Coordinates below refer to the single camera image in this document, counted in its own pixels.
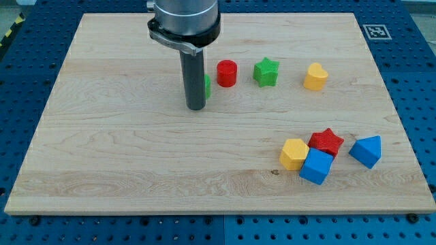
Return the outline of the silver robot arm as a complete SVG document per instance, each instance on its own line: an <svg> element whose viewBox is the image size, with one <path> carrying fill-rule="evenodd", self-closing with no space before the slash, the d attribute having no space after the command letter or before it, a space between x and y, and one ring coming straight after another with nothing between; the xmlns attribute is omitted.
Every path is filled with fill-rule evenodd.
<svg viewBox="0 0 436 245"><path fill-rule="evenodd" d="M146 8L151 39L184 54L197 56L221 31L218 0L148 0Z"/></svg>

